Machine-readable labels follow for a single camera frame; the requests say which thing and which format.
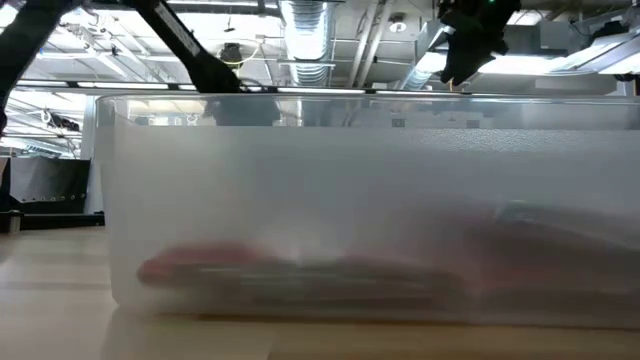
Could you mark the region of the red popcorn bag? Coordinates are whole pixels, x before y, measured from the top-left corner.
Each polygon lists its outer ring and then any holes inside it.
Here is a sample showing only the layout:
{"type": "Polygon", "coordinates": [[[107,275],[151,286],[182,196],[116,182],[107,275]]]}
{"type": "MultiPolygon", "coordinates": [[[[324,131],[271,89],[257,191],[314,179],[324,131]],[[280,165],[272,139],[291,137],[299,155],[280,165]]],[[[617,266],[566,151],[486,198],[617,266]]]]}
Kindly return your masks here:
{"type": "Polygon", "coordinates": [[[324,308],[458,307],[465,281],[444,270],[366,256],[289,259],[245,245],[168,248],[137,269],[145,286],[227,304],[324,308]]]}

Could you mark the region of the clear plastic bin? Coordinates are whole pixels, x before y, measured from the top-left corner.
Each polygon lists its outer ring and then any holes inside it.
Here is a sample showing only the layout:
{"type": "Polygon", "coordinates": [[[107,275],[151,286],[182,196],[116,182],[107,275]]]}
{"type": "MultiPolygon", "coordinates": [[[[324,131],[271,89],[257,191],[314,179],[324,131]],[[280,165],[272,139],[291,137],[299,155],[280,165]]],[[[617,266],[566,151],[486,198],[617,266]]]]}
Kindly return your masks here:
{"type": "Polygon", "coordinates": [[[147,92],[97,108],[124,308],[640,329],[640,99],[147,92]],[[234,305],[138,280],[145,260],[198,244],[424,266],[470,298],[234,305]]]}

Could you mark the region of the silver ceiling duct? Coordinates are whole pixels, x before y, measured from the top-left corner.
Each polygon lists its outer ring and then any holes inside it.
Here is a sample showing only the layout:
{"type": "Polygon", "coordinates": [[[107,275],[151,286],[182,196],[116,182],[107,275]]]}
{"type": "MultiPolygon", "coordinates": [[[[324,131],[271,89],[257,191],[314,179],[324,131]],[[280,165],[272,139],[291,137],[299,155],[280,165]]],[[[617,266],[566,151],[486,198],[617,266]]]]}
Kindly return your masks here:
{"type": "Polygon", "coordinates": [[[292,82],[297,86],[322,87],[329,69],[320,62],[329,59],[333,7],[324,1],[278,0],[284,22],[292,82]]]}
{"type": "Polygon", "coordinates": [[[444,69],[450,30],[449,26],[438,20],[430,20],[422,25],[414,41],[414,61],[399,82],[398,90],[421,91],[434,74],[444,69]]]}

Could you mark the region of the white pillar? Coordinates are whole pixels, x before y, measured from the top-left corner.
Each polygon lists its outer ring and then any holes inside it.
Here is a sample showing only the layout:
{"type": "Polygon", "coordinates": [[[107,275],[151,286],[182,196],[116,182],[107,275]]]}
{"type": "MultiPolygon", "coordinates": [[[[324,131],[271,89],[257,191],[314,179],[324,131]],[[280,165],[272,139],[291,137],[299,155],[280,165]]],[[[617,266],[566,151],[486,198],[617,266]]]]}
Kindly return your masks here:
{"type": "Polygon", "coordinates": [[[96,100],[97,97],[94,95],[86,96],[82,123],[80,157],[82,160],[88,160],[90,162],[84,206],[84,212],[86,214],[93,214],[103,210],[100,168],[93,160],[95,150],[95,133],[97,129],[96,100]]]}

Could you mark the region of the black hanging device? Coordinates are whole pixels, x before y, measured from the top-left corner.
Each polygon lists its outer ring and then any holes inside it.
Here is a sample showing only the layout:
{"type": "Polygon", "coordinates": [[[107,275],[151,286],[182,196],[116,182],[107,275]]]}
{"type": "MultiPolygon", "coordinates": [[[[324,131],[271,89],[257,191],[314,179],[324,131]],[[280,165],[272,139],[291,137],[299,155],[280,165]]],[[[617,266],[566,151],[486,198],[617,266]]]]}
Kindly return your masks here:
{"type": "Polygon", "coordinates": [[[243,61],[239,43],[225,43],[218,52],[218,57],[227,65],[239,66],[243,61]]]}

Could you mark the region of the large ceiling light fixture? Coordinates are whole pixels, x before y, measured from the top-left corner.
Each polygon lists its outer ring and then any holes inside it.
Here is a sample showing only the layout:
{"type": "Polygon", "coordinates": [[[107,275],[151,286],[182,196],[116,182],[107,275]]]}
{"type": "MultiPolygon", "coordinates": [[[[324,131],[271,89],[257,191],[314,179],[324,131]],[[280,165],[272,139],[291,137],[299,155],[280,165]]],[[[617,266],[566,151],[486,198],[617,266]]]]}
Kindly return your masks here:
{"type": "Polygon", "coordinates": [[[597,38],[590,47],[566,57],[499,56],[483,65],[479,72],[531,76],[613,74],[607,69],[637,53],[640,53],[640,33],[632,32],[597,38]]]}

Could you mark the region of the long ceiling light strip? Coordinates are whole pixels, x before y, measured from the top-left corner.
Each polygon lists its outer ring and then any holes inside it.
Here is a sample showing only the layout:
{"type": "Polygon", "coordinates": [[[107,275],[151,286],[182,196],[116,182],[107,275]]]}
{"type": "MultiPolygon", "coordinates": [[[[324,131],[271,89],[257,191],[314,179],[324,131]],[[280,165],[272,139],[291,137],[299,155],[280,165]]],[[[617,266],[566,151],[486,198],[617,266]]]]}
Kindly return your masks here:
{"type": "Polygon", "coordinates": [[[362,89],[314,88],[314,87],[277,87],[278,93],[318,94],[318,95],[360,95],[366,94],[362,89]]]}
{"type": "Polygon", "coordinates": [[[19,80],[16,88],[23,89],[106,89],[106,90],[175,90],[195,91],[192,84],[144,83],[144,82],[105,82],[105,81],[61,81],[61,80],[19,80]]]}

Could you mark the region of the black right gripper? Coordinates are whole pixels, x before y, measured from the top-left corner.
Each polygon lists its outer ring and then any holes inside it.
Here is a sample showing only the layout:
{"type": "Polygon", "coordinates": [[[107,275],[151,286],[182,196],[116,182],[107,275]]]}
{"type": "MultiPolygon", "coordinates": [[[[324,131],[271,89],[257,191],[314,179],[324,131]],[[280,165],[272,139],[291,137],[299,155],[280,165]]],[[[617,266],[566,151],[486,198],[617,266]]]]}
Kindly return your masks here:
{"type": "Polygon", "coordinates": [[[509,47],[504,29],[520,10],[520,0],[439,0],[438,19],[453,29],[446,36],[448,52],[442,83],[460,85],[509,47]]]}

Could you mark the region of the black table frame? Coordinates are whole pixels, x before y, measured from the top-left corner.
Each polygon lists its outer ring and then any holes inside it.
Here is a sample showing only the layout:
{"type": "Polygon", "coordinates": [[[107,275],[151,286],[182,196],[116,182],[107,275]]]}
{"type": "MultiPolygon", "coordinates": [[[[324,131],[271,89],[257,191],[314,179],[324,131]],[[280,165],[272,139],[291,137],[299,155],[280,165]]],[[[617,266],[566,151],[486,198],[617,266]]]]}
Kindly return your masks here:
{"type": "Polygon", "coordinates": [[[25,214],[19,211],[0,212],[0,234],[19,231],[52,230],[105,225],[103,213],[95,214],[25,214]]]}

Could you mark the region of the black fabric panel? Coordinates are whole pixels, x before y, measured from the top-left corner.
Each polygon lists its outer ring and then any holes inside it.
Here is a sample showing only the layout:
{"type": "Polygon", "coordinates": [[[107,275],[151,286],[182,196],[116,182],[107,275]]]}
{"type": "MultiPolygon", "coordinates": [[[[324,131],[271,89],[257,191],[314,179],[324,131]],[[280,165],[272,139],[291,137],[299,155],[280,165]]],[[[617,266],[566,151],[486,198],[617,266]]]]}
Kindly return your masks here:
{"type": "Polygon", "coordinates": [[[0,157],[0,212],[83,213],[89,160],[0,157]]]}

